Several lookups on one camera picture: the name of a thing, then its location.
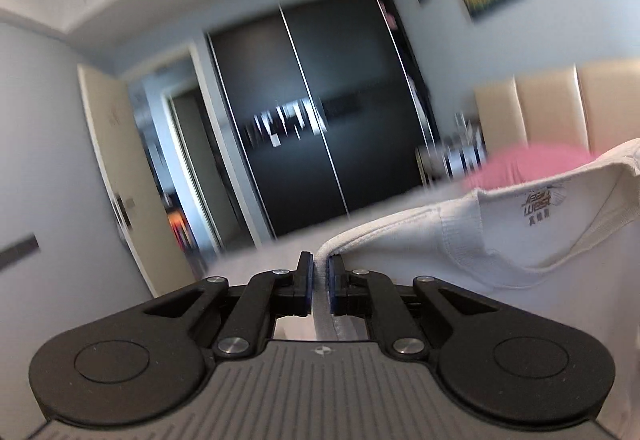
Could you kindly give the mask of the black sliding wardrobe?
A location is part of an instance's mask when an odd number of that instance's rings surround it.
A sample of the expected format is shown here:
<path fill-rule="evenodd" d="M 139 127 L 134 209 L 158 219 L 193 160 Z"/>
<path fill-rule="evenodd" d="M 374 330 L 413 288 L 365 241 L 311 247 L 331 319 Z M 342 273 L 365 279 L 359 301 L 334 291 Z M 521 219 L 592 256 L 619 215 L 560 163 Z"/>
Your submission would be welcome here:
<path fill-rule="evenodd" d="M 277 238 L 419 187 L 430 93 L 394 0 L 313 0 L 209 34 L 219 87 Z"/>

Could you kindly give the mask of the pink pillow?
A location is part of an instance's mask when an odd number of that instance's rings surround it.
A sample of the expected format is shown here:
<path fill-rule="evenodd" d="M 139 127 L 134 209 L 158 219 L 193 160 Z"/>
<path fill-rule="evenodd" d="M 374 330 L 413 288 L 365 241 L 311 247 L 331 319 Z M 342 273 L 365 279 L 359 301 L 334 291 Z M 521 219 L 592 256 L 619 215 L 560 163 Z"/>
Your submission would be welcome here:
<path fill-rule="evenodd" d="M 478 171 L 465 178 L 466 190 L 495 190 L 566 173 L 592 162 L 583 148 L 559 143 L 516 145 L 489 156 Z"/>

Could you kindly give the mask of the white bedside shelf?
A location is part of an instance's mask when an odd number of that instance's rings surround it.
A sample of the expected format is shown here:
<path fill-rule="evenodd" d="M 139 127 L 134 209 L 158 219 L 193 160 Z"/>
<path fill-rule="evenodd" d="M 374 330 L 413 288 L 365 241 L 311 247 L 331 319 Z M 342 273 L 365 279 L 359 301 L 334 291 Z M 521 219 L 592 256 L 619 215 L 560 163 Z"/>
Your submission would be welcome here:
<path fill-rule="evenodd" d="M 416 148 L 416 164 L 423 186 L 442 180 L 460 180 L 487 162 L 480 119 L 476 115 L 466 116 L 458 112 L 454 115 L 454 122 L 454 134 Z"/>

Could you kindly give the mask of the grey pink-dotted bed sheet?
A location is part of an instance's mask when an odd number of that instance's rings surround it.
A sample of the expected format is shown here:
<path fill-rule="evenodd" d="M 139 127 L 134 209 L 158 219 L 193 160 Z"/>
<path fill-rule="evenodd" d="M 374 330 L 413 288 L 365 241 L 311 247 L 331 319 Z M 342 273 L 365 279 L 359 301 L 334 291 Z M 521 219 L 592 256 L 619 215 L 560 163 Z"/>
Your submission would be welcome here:
<path fill-rule="evenodd" d="M 194 270 L 201 278 L 224 277 L 230 285 L 243 285 L 258 272 L 272 269 L 294 269 L 301 252 L 316 255 L 318 249 L 337 234 L 358 227 L 370 220 L 417 208 L 422 205 L 462 197 L 468 191 L 463 181 L 444 182 L 431 188 L 414 188 L 405 194 L 373 204 L 351 213 L 349 216 L 328 220 L 320 225 L 311 226 L 270 241 L 259 247 L 246 247 L 238 251 L 214 256 L 205 255 L 203 259 L 193 260 Z M 337 318 L 340 328 L 340 340 L 367 338 L 366 326 L 358 318 Z M 338 340 L 320 339 L 312 316 L 279 318 L 274 330 L 276 339 L 288 340 Z"/>

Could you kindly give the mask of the beige padded headboard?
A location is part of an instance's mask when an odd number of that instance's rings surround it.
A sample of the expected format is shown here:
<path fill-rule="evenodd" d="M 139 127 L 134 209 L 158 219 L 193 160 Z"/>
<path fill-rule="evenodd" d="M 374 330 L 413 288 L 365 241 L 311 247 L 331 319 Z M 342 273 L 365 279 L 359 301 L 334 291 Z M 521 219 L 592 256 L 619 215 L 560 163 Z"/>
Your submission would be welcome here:
<path fill-rule="evenodd" d="M 639 137 L 639 60 L 512 76 L 474 89 L 486 150 L 569 145 L 601 154 Z"/>

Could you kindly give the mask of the white cream sweatshirt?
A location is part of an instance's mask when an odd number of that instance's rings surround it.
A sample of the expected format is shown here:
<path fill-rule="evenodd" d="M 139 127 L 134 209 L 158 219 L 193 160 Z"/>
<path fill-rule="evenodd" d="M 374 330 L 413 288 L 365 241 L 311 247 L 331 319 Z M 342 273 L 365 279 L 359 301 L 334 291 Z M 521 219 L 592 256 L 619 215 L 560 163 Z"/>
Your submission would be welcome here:
<path fill-rule="evenodd" d="M 616 379 L 599 423 L 639 434 L 639 144 L 629 140 L 565 173 L 369 221 L 316 256 L 314 323 L 322 338 L 352 324 L 329 314 L 329 260 L 407 284 L 419 275 L 463 287 L 591 334 Z"/>

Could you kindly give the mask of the grey wall switch plate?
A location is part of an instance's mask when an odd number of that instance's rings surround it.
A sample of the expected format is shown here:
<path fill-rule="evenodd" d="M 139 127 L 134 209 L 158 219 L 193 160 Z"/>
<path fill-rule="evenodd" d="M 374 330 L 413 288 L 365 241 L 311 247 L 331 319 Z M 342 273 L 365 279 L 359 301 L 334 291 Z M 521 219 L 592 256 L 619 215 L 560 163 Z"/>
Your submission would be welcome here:
<path fill-rule="evenodd" d="M 0 251 L 0 269 L 6 269 L 19 263 L 29 255 L 39 251 L 39 243 L 35 234 L 29 234 L 14 243 L 6 245 Z"/>

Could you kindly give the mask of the cream room door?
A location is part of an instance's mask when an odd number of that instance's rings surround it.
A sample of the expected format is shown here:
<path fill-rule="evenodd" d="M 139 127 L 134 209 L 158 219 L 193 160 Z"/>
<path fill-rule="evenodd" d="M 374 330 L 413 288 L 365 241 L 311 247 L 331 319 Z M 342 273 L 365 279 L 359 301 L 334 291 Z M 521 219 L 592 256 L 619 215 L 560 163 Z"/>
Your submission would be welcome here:
<path fill-rule="evenodd" d="M 77 73 L 96 162 L 146 285 L 157 297 L 194 283 L 146 160 L 127 84 L 87 64 Z"/>

